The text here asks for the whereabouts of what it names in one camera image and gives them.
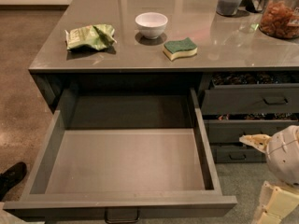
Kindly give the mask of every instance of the green snack bag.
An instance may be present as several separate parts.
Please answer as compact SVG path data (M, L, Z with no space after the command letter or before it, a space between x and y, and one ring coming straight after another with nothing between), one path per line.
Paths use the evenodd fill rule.
M89 47L96 50L107 49L116 40L113 38L114 28L107 24L90 25L66 32L67 49Z

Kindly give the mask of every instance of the black drawer handle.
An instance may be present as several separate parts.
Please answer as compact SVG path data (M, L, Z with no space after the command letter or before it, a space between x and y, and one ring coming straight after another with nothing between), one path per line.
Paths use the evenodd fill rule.
M121 219L111 219L108 218L108 211L105 210L105 222L107 224L130 224L130 223L136 223L140 219L140 210L137 209L137 216L133 220L121 220Z
M266 99L263 98L263 101L266 105L287 105L289 102L286 98L283 99L282 102L268 102Z
M243 154L241 157L233 157L231 154L229 155L231 161L244 161L246 159L246 155Z

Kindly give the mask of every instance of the gray countertop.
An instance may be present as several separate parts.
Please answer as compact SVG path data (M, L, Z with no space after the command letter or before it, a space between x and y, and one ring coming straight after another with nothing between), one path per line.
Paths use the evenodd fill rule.
M216 13L217 0L73 0L29 70L33 73L296 70L299 39L280 40L258 29L261 14L240 8L236 16ZM135 17L155 11L169 19L164 33L148 40ZM117 43L106 52L66 50L65 32L108 23ZM189 37L198 54L173 62L163 54L166 41Z

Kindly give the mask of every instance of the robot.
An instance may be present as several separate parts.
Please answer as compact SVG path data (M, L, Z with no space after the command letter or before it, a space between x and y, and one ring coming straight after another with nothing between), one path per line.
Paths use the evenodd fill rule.
M269 170L279 180L276 185L263 183L252 224L280 223L299 205L299 126L289 126L272 137L243 135L239 140L264 153Z

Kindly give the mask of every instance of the floor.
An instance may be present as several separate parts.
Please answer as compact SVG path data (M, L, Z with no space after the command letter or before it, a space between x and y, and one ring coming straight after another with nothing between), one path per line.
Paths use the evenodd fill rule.
M59 10L0 10L0 173L17 161L24 161L30 173L35 162L52 114L31 79L28 67L62 15ZM275 182L276 179L265 163L217 164L216 168L223 194L235 195L238 200L225 217L142 219L139 223L250 223L261 185L265 180ZM13 188L3 202L19 200L27 178ZM59 223L102 224L104 221ZM281 223L299 224L299 208Z

